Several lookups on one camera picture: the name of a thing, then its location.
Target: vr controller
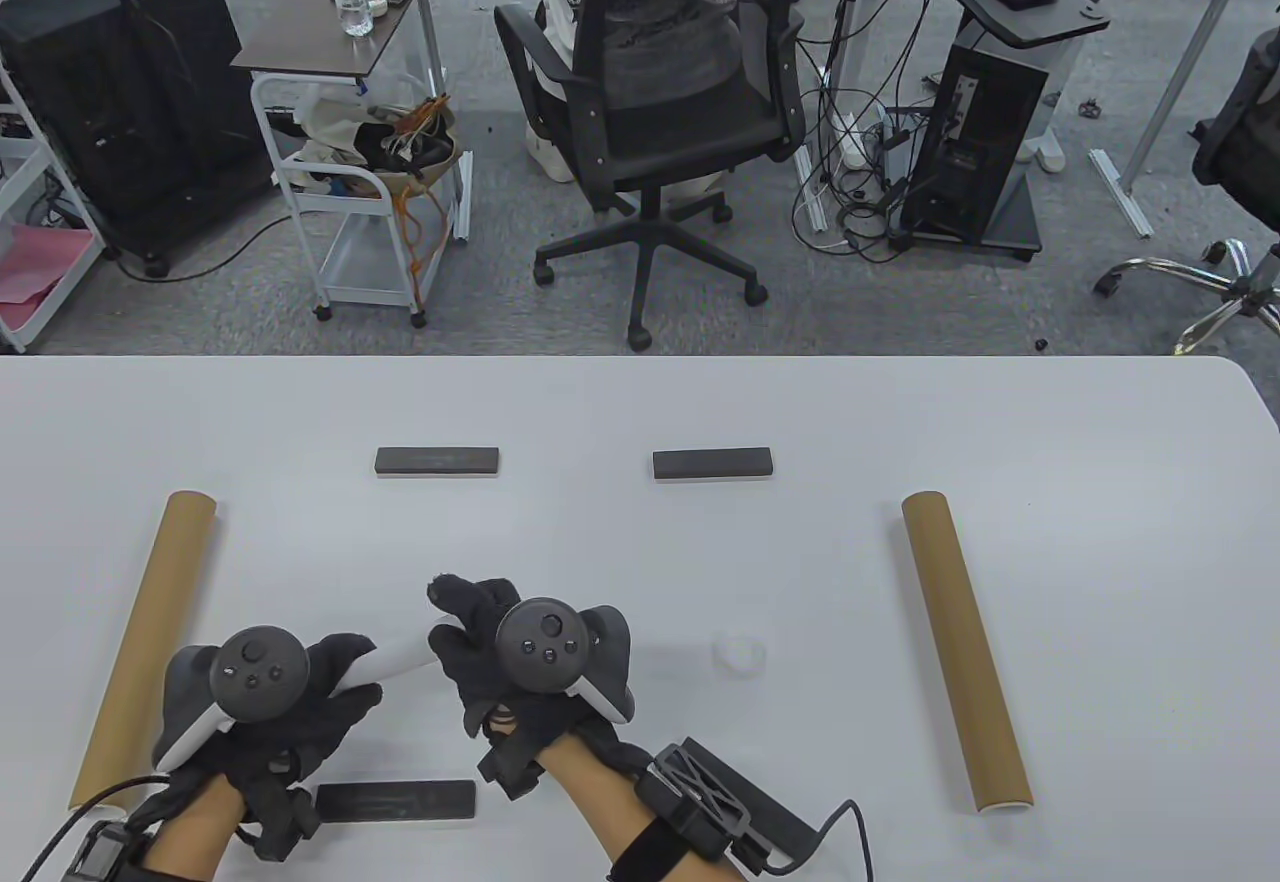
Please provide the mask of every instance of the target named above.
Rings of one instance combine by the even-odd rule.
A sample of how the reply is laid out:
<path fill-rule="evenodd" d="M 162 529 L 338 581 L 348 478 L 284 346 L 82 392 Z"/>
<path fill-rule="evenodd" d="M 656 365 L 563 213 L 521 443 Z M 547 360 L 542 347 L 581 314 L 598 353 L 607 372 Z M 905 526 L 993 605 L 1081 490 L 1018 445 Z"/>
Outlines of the vr controller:
<path fill-rule="evenodd" d="M 460 625 L 452 616 L 434 625 Z M 436 662 L 428 632 L 379 646 L 351 663 L 333 694 L 381 682 Z M 616 725 L 635 717 L 627 687 L 631 632 L 612 605 L 576 612 L 557 599 L 526 599 L 498 625 L 499 662 L 531 693 L 581 696 Z M 301 699 L 310 677 L 307 650 L 276 626 L 252 626 L 223 645 L 187 645 L 165 668 L 164 727 L 151 760 L 173 772 L 215 732 L 236 722 L 276 718 Z"/>

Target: gray carpet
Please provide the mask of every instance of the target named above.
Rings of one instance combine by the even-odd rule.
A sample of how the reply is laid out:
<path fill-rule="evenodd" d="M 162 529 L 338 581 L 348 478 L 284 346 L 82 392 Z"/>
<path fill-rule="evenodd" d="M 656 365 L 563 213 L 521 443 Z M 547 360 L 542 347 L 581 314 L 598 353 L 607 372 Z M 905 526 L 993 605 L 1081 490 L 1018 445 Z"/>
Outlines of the gray carpet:
<path fill-rule="evenodd" d="M 279 0 L 229 0 L 243 33 Z M 524 119 L 492 22 L 494 4 L 433 0 L 454 105 L 475 150 L 472 233 L 447 252 L 429 306 L 429 326 L 410 328 L 389 309 L 337 306 L 332 321 L 310 314 L 314 297 L 288 225 L 268 233 L 210 278 L 143 285 L 100 264 L 37 343 L 41 352 L 87 353 L 614 353 L 625 352 L 635 256 L 612 251 L 563 261 L 557 283 L 530 277 L 536 245 L 590 225 L 573 187 L 549 183 L 524 151 Z M 769 302 L 748 309 L 731 279 L 671 252 L 658 256 L 646 325 L 666 353 L 1047 353 L 1167 352 L 1178 333 L 1212 307 L 1203 293 L 1157 277 L 1130 277 L 1103 302 L 1092 282 L 1121 259 L 1157 253 L 1194 260 L 1207 241 L 1235 236 L 1261 251 L 1266 229 L 1224 193 L 1190 175 L 1194 143 L 1184 134 L 1212 114 L 1235 81 L 1244 51 L 1275 23 L 1280 0 L 1235 0 L 1148 161 L 1137 196 L 1156 237 L 1139 242 L 1085 159 L 1107 148 L 1123 165 L 1156 105 L 1207 0 L 1107 0 L 1112 27 L 1085 45 L 1056 128 L 1069 169 L 1034 169 L 1033 195 L 1044 252 L 1030 265 L 916 250 L 891 265 L 832 259 L 792 238 L 790 165 L 754 163 L 730 192 L 736 218 L 708 238 L 754 261 Z M 828 31 L 831 0 L 805 0 L 810 32 Z M 915 20 L 916 0 L 895 0 L 874 31 L 865 81 L 878 82 Z M 906 72 L 901 100 L 941 68 L 957 9 L 934 0 Z M 389 59 L 401 58 L 392 54 Z M 1091 122 L 1074 106 L 1097 97 Z M 749 191 L 733 191 L 733 184 Z M 283 214 L 265 198 L 193 247 L 177 266 L 198 270 L 228 255 L 252 229 Z M 315 216 L 316 243 L 325 216 Z M 1234 358 L 1280 413 L 1280 344 L 1238 320 L 1204 351 Z"/>

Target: brown cardboard tube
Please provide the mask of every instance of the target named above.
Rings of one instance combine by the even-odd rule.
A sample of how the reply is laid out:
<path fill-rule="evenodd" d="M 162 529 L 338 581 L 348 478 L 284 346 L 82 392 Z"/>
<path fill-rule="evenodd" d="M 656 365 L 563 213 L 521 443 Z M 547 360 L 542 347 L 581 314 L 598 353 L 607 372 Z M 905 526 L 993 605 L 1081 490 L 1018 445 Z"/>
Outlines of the brown cardboard tube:
<path fill-rule="evenodd" d="M 76 778 L 72 808 L 115 782 L 151 771 L 164 671 L 196 599 L 216 508 L 216 502 L 197 492 L 169 497 Z M 128 809 L 136 795 L 118 792 L 104 804 Z"/>
<path fill-rule="evenodd" d="M 978 812 L 1033 805 L 1036 800 L 947 499 L 940 492 L 918 492 L 902 503 L 902 517 L 969 769 L 973 801 Z"/>

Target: black office chair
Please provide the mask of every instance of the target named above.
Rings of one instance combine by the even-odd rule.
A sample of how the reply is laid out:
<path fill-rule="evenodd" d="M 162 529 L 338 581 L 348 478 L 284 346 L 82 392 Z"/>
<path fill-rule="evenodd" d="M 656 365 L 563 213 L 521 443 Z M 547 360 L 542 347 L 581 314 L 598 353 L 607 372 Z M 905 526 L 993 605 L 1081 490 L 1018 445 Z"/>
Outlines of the black office chair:
<path fill-rule="evenodd" d="M 1280 233 L 1280 28 L 1263 32 L 1249 50 L 1244 72 L 1217 118 L 1198 133 L 1199 151 L 1192 173 L 1204 186 L 1221 186 L 1243 209 L 1267 228 Z M 1111 296 L 1129 269 L 1151 269 L 1189 282 L 1217 294 L 1222 305 L 1193 323 L 1174 346 L 1174 355 L 1187 355 L 1230 319 L 1258 319 L 1280 335 L 1280 242 L 1270 246 L 1262 261 L 1252 266 L 1239 239 L 1213 242 L 1203 260 L 1219 265 L 1230 257 L 1234 278 L 1166 259 L 1130 259 L 1106 271 L 1093 292 Z"/>
<path fill-rule="evenodd" d="M 626 31 L 628 13 L 639 6 L 663 10 L 671 8 L 671 0 L 581 0 L 572 69 L 522 8 L 499 5 L 494 10 L 529 124 L 564 156 L 591 209 L 626 211 L 618 193 L 640 192 L 639 215 L 540 247 L 534 259 L 534 280 L 539 285 L 554 280 L 548 264 L 552 259 L 635 242 L 639 260 L 627 342 L 636 352 L 653 344 L 641 316 L 658 246 L 737 275 L 745 283 L 742 296 L 750 306 L 768 298 L 751 265 L 676 224 L 708 209 L 716 221 L 727 221 L 732 210 L 723 193 L 663 214 L 662 187 L 762 155 L 785 161 L 801 145 L 805 124 L 795 47 L 803 20 L 792 17 L 791 4 L 737 0 L 742 68 L 732 78 L 686 99 L 627 109 L 611 106 L 605 96 L 611 69 L 607 38 L 611 32 Z M 672 72 L 699 56 L 696 51 L 664 52 Z M 530 59 L 544 77 L 563 87 L 566 101 L 543 91 Z"/>

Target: black glove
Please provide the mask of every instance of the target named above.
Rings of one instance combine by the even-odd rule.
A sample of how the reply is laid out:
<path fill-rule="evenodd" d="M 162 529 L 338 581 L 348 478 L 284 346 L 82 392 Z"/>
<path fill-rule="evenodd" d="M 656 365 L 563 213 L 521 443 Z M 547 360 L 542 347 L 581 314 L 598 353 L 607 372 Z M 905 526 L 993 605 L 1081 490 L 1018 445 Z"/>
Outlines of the black glove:
<path fill-rule="evenodd" d="M 183 812 L 214 776 L 244 796 L 246 822 L 259 822 L 262 835 L 253 850 L 259 858 L 282 862 L 300 838 L 310 838 L 320 821 L 311 796 L 288 791 L 337 751 L 343 737 L 383 699 L 381 686 L 364 685 L 329 698 L 352 662 L 371 652 L 362 635 L 330 635 L 307 649 L 307 687 L 283 716 L 266 722 L 238 722 L 215 732 L 172 774 L 169 786 L 147 799 L 129 817 L 145 828 Z"/>
<path fill-rule="evenodd" d="M 494 645 L 498 625 L 520 594 L 506 579 L 468 582 L 438 576 L 426 590 L 431 603 L 454 616 L 462 629 L 436 626 L 428 636 L 444 673 L 458 686 L 462 726 L 472 739 L 484 731 L 493 750 L 480 763 L 485 781 L 497 781 L 512 799 L 530 791 L 541 776 L 534 762 L 540 750 L 566 732 L 579 732 L 596 757 L 620 772 L 637 773 L 649 764 L 643 749 L 618 741 L 613 726 L 586 700 L 520 689 L 502 670 Z M 504 707 L 516 723 L 506 736 L 493 730 L 494 709 Z"/>

